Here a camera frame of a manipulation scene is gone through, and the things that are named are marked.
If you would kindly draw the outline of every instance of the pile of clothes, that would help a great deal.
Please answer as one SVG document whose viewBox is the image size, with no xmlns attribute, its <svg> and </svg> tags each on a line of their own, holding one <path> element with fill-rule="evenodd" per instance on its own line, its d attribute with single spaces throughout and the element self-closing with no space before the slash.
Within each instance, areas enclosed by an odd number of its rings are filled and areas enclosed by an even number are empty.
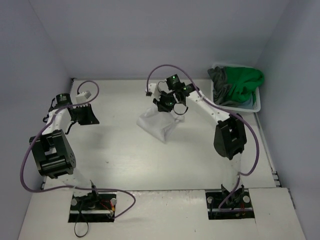
<svg viewBox="0 0 320 240">
<path fill-rule="evenodd" d="M 253 109 L 256 88 L 265 80 L 260 70 L 250 67 L 217 66 L 208 74 L 213 81 L 213 102 L 242 109 Z"/>
</svg>

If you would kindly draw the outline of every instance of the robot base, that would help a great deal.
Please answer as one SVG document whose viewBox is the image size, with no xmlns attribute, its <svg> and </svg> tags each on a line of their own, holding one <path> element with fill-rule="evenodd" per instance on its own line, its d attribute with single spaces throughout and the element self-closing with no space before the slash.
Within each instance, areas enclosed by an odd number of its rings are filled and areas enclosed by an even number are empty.
<svg viewBox="0 0 320 240">
<path fill-rule="evenodd" d="M 99 193 L 98 198 L 92 193 L 86 196 L 72 196 L 69 223 L 109 223 L 115 219 L 115 193 Z"/>
<path fill-rule="evenodd" d="M 206 191 L 206 207 L 209 220 L 227 220 L 227 219 L 254 219 L 255 213 L 251 204 L 249 192 L 242 186 L 222 205 L 220 203 L 226 198 L 229 192 L 222 187 L 222 190 Z M 236 212 L 226 212 L 227 210 L 238 210 Z"/>
</svg>

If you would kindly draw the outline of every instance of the wall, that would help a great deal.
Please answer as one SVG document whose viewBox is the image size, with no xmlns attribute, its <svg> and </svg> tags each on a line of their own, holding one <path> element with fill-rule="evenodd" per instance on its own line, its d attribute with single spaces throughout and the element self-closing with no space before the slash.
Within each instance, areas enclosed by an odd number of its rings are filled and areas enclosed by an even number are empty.
<svg viewBox="0 0 320 240">
<path fill-rule="evenodd" d="M 259 118 L 308 240 L 320 234 L 319 22 L 320 1 L 292 0 L 257 63 L 265 74 Z"/>
<path fill-rule="evenodd" d="M 51 99 L 69 90 L 69 76 L 27 0 L 0 1 L 0 239 L 16 240 L 31 194 L 19 179 L 29 137 L 43 126 Z M 40 186 L 33 157 L 26 182 Z"/>
<path fill-rule="evenodd" d="M 194 78 L 215 60 L 254 65 L 289 0 L 30 2 L 71 76 L 119 79 L 165 63 Z"/>
</svg>

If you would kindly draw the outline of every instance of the green cloth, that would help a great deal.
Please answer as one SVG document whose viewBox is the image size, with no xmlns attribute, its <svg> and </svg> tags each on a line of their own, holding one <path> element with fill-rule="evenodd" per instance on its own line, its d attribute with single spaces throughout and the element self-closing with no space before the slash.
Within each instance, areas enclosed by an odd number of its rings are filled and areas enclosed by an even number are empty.
<svg viewBox="0 0 320 240">
<path fill-rule="evenodd" d="M 250 67 L 226 67 L 227 83 L 232 84 L 226 101 L 244 103 L 253 95 L 253 102 L 256 102 L 256 95 L 253 94 L 265 80 L 264 74 L 257 69 Z"/>
</svg>

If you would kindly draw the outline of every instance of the laundry basket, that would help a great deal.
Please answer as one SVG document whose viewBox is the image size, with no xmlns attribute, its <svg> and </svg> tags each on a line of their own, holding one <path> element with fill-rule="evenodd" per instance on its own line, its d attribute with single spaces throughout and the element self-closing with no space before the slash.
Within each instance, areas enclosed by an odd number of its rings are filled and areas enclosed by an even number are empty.
<svg viewBox="0 0 320 240">
<path fill-rule="evenodd" d="M 214 69 L 215 67 L 234 67 L 234 68 L 252 68 L 251 66 L 245 66 L 245 65 L 238 65 L 238 64 L 229 64 L 229 63 L 214 63 L 212 65 L 212 68 Z M 214 82 L 211 81 L 211 100 L 214 101 Z M 253 103 L 252 109 L 246 109 L 246 108 L 241 108 L 241 107 L 231 107 L 231 106 L 221 106 L 218 105 L 222 109 L 226 110 L 231 110 L 236 113 L 257 113 L 261 109 L 261 102 L 260 102 L 260 93 L 259 93 L 259 88 L 257 87 L 255 89 L 255 102 Z"/>
</svg>

